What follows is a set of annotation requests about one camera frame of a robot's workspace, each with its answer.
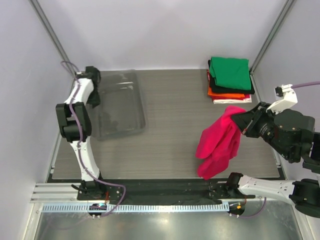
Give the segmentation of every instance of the transparent plastic tray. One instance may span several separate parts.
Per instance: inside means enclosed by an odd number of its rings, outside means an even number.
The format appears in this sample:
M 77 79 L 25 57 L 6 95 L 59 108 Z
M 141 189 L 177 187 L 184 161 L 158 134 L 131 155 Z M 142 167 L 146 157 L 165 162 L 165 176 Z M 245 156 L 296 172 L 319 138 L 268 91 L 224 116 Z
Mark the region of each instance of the transparent plastic tray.
M 100 105 L 88 109 L 94 138 L 103 141 L 144 130 L 145 111 L 134 70 L 102 74 L 98 92 Z

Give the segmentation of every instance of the green cloth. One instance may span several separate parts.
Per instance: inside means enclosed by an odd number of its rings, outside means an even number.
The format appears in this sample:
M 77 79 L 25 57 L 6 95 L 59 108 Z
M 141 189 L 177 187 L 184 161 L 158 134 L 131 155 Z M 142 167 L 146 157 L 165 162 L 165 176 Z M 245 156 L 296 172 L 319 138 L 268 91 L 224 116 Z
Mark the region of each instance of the green cloth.
M 209 72 L 219 87 L 251 90 L 248 59 L 213 56 Z

